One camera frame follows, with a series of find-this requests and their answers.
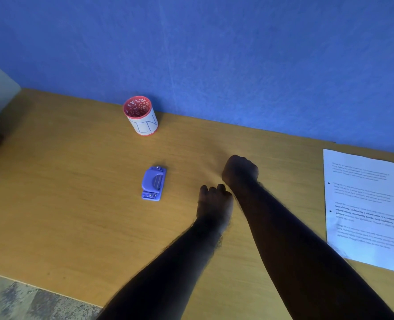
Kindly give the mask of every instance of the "paper sheet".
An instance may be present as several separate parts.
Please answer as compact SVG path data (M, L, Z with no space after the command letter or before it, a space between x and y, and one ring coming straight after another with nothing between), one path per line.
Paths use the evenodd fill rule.
M394 163L323 150L328 244L394 270Z

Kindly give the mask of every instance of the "blue wall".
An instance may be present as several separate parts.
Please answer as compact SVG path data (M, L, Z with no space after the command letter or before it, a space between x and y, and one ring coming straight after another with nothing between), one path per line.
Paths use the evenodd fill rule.
M21 87L394 152L394 0L0 0Z

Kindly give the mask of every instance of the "purple hole punch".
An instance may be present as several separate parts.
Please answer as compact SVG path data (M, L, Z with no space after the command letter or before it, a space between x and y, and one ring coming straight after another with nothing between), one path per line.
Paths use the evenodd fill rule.
M150 167L142 180L142 198L150 201L160 201L163 185L165 184L166 169L160 166Z

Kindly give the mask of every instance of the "fist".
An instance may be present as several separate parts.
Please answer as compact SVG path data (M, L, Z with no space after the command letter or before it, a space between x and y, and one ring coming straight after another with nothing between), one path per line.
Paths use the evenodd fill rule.
M198 197L197 218L211 218L222 233L228 226L233 204L232 194L225 189L225 185L219 184L217 188L211 187L209 190L203 185Z
M231 187L234 182L240 182L243 178L256 181L258 175L259 169L255 164L245 157L233 155L225 164L224 170L222 171L222 180L226 185Z

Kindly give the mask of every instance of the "wooden desk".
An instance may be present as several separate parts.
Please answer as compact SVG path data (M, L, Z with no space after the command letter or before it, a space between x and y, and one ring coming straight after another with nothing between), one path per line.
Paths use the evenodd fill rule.
M121 107L23 90L0 115L0 275L103 306L194 220L198 189L221 182L231 154L325 238L329 148L394 162L394 154L158 114L137 135ZM151 165L168 168L162 200L140 198ZM394 310L394 272L351 262ZM236 207L184 319L289 319Z

